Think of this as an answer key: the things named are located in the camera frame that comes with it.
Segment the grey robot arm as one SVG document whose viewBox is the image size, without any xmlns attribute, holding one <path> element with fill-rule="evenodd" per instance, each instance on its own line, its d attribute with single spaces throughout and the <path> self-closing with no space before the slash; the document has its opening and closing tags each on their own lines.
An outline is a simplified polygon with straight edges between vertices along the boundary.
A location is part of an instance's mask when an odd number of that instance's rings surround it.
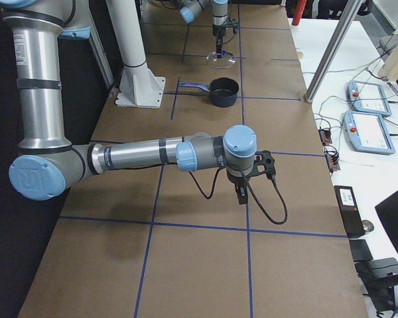
<svg viewBox="0 0 398 318">
<path fill-rule="evenodd" d="M 257 156 L 252 128 L 100 144 L 91 138 L 110 83 L 109 63 L 89 1 L 0 1 L 13 36 L 21 140 L 8 179 L 23 197 L 46 201 L 110 171 L 175 165 L 182 172 L 225 170 L 245 202 Z"/>
<path fill-rule="evenodd" d="M 213 68 L 228 68 L 235 63 L 235 56 L 224 49 L 227 29 L 236 35 L 239 30 L 238 22 L 231 19 L 229 1 L 169 1 L 177 10 L 186 24 L 192 24 L 195 19 L 210 8 L 212 11 L 212 34 L 216 38 L 216 49 L 207 57 L 207 63 Z"/>
</svg>

